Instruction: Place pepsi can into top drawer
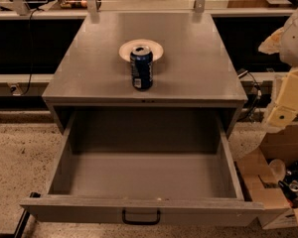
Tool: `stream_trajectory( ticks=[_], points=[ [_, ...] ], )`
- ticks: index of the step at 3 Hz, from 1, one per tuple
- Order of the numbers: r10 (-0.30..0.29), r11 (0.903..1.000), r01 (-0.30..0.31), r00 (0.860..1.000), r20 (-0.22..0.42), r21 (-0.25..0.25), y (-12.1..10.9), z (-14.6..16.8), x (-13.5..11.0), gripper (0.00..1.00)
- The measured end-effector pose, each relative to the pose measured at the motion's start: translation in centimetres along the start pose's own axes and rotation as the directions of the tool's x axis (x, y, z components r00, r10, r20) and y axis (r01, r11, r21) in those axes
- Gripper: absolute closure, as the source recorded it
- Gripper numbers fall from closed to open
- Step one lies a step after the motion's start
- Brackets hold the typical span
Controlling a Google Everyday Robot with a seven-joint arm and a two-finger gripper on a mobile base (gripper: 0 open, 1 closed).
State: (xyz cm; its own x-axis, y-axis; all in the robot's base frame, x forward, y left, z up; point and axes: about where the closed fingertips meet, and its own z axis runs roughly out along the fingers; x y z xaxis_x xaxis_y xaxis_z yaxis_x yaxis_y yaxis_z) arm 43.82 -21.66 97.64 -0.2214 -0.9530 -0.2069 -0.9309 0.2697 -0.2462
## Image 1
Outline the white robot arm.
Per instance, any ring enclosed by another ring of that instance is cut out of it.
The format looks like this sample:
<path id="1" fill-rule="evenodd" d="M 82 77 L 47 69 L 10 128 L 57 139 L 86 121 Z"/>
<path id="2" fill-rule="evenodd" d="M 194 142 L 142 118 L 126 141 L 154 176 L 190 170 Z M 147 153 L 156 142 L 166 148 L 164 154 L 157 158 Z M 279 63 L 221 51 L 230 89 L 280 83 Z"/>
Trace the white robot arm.
<path id="1" fill-rule="evenodd" d="M 277 133 L 288 126 L 298 114 L 298 0 L 288 0 L 295 11 L 284 26 L 273 32 L 258 48 L 261 53 L 279 54 L 290 70 L 273 85 L 271 102 L 262 126 L 268 133 Z"/>

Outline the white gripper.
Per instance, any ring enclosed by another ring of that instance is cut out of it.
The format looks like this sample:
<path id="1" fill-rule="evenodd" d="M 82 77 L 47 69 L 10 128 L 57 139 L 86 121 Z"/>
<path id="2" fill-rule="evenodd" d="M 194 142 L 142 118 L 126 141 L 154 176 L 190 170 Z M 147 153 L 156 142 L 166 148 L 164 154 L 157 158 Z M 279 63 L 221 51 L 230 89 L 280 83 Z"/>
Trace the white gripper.
<path id="1" fill-rule="evenodd" d="M 267 133 L 277 133 L 288 126 L 298 114 L 298 8 L 286 21 L 284 28 L 274 31 L 258 50 L 272 55 L 279 51 L 280 59 L 291 65 L 283 77 L 273 82 L 271 102 L 264 113 L 262 127 Z"/>

